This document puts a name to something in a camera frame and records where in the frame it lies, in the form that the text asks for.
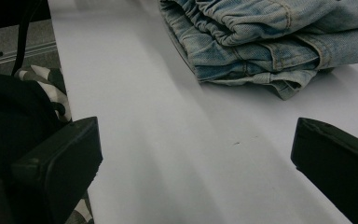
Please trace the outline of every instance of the floor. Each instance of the floor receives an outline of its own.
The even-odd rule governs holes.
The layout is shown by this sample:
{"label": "floor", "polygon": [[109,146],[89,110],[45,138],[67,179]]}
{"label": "floor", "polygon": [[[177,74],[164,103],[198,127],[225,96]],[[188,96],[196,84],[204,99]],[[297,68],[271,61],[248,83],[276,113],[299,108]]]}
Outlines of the floor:
{"label": "floor", "polygon": [[[19,26],[0,29],[0,74],[9,75],[16,60]],[[31,22],[28,29],[27,49],[23,66],[35,64],[44,67],[60,67],[51,20]]]}

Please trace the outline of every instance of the white table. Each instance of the white table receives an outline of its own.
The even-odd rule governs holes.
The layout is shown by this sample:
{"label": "white table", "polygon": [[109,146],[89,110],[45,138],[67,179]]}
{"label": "white table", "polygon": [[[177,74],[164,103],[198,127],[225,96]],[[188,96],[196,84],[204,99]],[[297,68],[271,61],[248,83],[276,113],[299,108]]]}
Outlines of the white table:
{"label": "white table", "polygon": [[97,224],[350,223],[290,161],[298,117],[358,137],[358,64],[288,101],[200,85],[156,0],[49,0],[73,119],[97,116]]}

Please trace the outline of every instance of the striped fabric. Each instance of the striped fabric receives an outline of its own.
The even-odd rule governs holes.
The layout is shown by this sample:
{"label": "striped fabric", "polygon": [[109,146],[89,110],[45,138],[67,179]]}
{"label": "striped fabric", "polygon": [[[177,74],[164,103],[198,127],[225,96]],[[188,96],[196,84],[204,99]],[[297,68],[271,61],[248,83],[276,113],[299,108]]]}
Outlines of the striped fabric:
{"label": "striped fabric", "polygon": [[36,65],[22,67],[14,77],[22,81],[37,81],[51,101],[61,122],[69,122],[72,119],[68,97],[63,82],[62,72],[59,68],[46,68]]}
{"label": "striped fabric", "polygon": [[94,219],[92,218],[91,213],[90,200],[87,194],[77,204],[74,212],[72,212],[71,216],[69,216],[65,224],[94,224]]}

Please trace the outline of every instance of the light blue denim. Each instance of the light blue denim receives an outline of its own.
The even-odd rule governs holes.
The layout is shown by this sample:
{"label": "light blue denim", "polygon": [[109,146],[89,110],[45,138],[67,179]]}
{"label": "light blue denim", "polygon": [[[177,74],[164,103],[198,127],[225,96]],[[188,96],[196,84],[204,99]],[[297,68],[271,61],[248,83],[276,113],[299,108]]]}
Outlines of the light blue denim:
{"label": "light blue denim", "polygon": [[173,43],[201,82],[272,85],[285,100],[319,70],[358,63],[354,0],[159,2]]}

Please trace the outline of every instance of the bag strap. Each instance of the bag strap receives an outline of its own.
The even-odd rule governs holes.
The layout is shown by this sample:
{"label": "bag strap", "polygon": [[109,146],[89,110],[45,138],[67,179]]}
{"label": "bag strap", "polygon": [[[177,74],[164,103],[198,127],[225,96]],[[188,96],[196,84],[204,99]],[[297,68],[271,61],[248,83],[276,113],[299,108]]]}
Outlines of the bag strap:
{"label": "bag strap", "polygon": [[29,0],[27,8],[25,9],[25,13],[21,18],[19,26],[19,39],[17,42],[16,62],[14,63],[13,70],[11,71],[12,76],[14,76],[17,70],[22,67],[22,63],[24,62],[28,27],[32,17],[36,13],[36,10],[39,8],[41,3],[42,0]]}

